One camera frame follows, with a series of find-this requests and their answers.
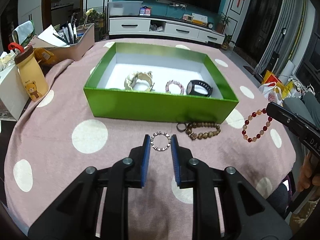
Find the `person's right hand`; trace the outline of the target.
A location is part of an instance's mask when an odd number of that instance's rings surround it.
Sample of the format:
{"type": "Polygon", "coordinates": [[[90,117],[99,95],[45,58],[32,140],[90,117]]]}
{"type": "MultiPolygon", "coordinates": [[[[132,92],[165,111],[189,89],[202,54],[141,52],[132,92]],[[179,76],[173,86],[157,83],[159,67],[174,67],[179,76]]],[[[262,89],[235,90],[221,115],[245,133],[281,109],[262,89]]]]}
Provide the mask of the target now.
{"type": "Polygon", "coordinates": [[[309,152],[305,158],[303,165],[300,169],[300,175],[297,183],[297,191],[302,192],[304,189],[308,189],[311,185],[319,187],[319,175],[316,175],[311,179],[313,168],[310,163],[312,153],[309,152]]]}

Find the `beige sleeve forearm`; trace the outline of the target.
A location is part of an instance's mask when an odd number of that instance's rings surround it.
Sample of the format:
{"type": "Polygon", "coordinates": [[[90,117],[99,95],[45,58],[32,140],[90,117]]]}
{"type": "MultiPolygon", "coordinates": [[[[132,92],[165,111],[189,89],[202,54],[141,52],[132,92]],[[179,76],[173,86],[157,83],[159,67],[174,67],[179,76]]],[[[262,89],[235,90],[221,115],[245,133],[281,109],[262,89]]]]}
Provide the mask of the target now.
{"type": "Polygon", "coordinates": [[[319,198],[314,201],[308,200],[297,215],[294,213],[291,215],[289,226],[293,234],[295,234],[304,225],[304,223],[307,221],[307,219],[310,217],[311,213],[315,209],[318,202],[319,198]]]}

